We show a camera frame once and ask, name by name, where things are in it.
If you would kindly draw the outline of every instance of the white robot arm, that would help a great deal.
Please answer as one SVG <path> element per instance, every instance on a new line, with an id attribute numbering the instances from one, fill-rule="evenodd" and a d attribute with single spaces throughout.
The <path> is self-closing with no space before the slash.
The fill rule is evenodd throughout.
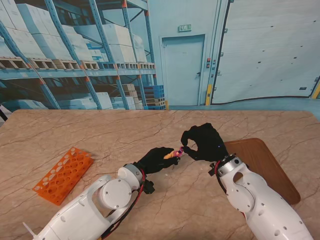
<path id="1" fill-rule="evenodd" d="M 142 193 L 145 174 L 133 164 L 118 170 L 117 178 L 104 175 L 88 189 L 57 212 L 44 229 L 35 235 L 25 223 L 33 240 L 97 240 L 106 230 L 113 227 L 132 206 L 132 192 L 139 189 L 136 202 Z M 102 216 L 93 202 L 94 193 L 104 208 L 113 212 Z"/>
<path id="2" fill-rule="evenodd" d="M 258 174 L 231 154 L 210 171 L 216 174 L 231 205 L 242 212 L 258 240 L 312 240 L 295 210 Z M 237 173 L 242 177 L 234 182 Z"/>

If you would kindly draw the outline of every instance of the yellow post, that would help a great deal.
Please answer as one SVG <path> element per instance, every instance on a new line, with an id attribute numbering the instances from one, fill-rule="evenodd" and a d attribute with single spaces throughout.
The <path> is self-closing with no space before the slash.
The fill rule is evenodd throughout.
<path id="1" fill-rule="evenodd" d="M 205 98 L 205 105 L 210 105 L 210 95 L 211 95 L 212 85 L 208 84 L 208 89 L 206 90 L 206 98 Z"/>
<path id="2" fill-rule="evenodd" d="M 312 94 L 312 99 L 316 99 L 317 97 L 318 97 L 318 95 L 319 95 L 319 93 L 320 93 L 320 83 L 318 84 L 318 86 L 316 87 L 316 89 L 315 89 L 315 91 L 314 91 L 314 93 Z"/>

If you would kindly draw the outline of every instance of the table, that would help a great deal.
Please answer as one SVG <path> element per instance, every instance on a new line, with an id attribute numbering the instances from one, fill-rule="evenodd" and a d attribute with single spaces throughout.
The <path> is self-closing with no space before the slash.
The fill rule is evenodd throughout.
<path id="1" fill-rule="evenodd" d="M 0 127 L 0 239 L 29 240 L 99 176 L 138 161 L 155 147 L 178 148 L 184 130 L 206 122 L 222 139 L 262 139 L 301 195 L 295 210 L 320 239 L 320 123 L 302 111 L 18 110 Z M 61 206 L 37 196 L 35 184 L 72 146 L 93 165 Z M 243 216 L 228 202 L 209 163 L 184 155 L 148 177 L 142 194 L 110 240 L 251 240 Z"/>

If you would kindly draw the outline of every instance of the red cable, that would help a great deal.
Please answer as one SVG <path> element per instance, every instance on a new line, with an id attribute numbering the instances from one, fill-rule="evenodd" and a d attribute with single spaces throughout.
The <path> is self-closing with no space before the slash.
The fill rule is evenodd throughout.
<path id="1" fill-rule="evenodd" d="M 216 163 L 216 165 L 214 166 L 214 173 L 215 173 L 216 176 L 218 176 L 218 165 L 219 165 L 220 162 L 221 162 L 221 161 L 219 160 L 219 161 Z"/>

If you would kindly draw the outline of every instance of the floor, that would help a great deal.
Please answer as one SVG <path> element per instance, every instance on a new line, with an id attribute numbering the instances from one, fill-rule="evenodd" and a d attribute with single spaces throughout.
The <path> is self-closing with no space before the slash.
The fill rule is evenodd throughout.
<path id="1" fill-rule="evenodd" d="M 320 99 L 268 98 L 232 102 L 212 106 L 170 106 L 170 110 L 260 110 L 260 111 L 308 111 L 320 121 Z"/>

